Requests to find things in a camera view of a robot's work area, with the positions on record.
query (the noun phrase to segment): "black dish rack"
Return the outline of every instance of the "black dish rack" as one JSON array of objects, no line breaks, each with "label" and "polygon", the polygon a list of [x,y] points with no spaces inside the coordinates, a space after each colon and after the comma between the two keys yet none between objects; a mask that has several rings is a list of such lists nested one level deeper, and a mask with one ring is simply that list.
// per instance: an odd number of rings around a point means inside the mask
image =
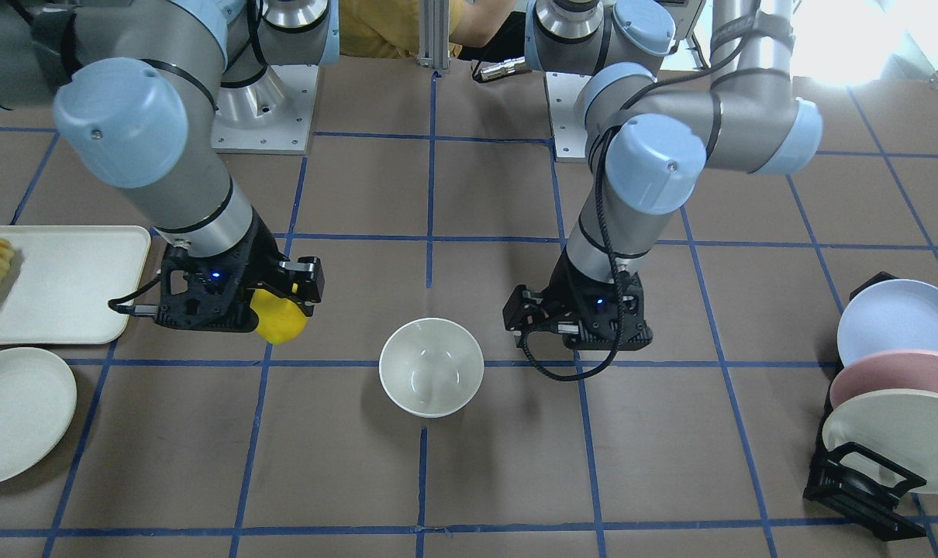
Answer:
[{"label": "black dish rack", "polygon": [[[880,272],[855,289],[848,300],[855,298],[868,287],[890,279],[897,279],[897,277]],[[851,519],[852,522],[866,527],[876,538],[883,541],[927,536],[926,529],[895,512],[895,508],[900,505],[900,499],[906,495],[906,492],[922,487],[926,484],[926,479],[901,466],[900,463],[895,463],[886,456],[856,442],[847,442],[828,451],[824,446],[822,434],[824,422],[833,410],[828,395],[824,401],[824,414],[820,420],[820,427],[817,428],[816,448],[810,460],[810,476],[807,477],[803,497],[825,505]],[[881,467],[886,467],[902,480],[894,487],[886,487],[858,470],[841,465],[841,460],[851,453],[859,453]]]}]

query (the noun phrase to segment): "plate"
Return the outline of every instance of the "plate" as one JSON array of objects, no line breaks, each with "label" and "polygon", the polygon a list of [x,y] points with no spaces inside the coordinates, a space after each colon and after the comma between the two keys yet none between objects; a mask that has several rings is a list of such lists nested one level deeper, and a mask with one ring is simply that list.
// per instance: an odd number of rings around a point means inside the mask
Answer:
[{"label": "plate", "polygon": [[938,352],[938,288],[913,279],[870,286],[842,313],[837,342],[845,365],[883,350]]},{"label": "plate", "polygon": [[938,393],[938,353],[884,350],[854,361],[831,382],[831,406],[880,389],[922,389]]},{"label": "plate", "polygon": [[0,287],[0,345],[103,345],[128,317],[107,301],[135,290],[149,254],[140,226],[0,226],[15,258]]},{"label": "plate", "polygon": [[[883,389],[853,397],[827,416],[822,437],[828,450],[859,442],[924,477],[927,484],[913,492],[938,494],[938,393]],[[887,487],[902,480],[865,456],[841,463]]]},{"label": "plate", "polygon": [[55,354],[0,352],[0,481],[25,472],[57,445],[76,410],[76,380]]}]

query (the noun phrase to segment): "metal pole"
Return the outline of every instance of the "metal pole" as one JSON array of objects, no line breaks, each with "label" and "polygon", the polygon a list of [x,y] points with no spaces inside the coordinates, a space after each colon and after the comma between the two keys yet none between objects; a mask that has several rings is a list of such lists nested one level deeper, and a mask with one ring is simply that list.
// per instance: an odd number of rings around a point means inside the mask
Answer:
[{"label": "metal pole", "polygon": [[448,0],[420,0],[417,64],[448,72]]}]

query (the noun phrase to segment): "yellow shirt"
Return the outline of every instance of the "yellow shirt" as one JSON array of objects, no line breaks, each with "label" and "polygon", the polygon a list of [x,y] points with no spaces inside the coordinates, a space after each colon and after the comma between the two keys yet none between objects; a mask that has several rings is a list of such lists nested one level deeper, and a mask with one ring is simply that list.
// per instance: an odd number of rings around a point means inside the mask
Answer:
[{"label": "yellow shirt", "polygon": [[[463,0],[449,0],[448,31],[462,19]],[[339,0],[341,53],[348,57],[402,59],[420,50],[419,0]],[[457,57],[461,46],[449,50]]]}]

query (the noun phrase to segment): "yellow sponge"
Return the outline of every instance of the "yellow sponge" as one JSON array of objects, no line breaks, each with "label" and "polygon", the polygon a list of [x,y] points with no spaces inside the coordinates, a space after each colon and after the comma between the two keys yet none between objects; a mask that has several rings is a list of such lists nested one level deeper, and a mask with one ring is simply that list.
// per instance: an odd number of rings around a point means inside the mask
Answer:
[{"label": "yellow sponge", "polygon": [[253,293],[249,307],[259,315],[256,333],[273,345],[295,338],[307,326],[307,317],[296,304],[263,289]]}]

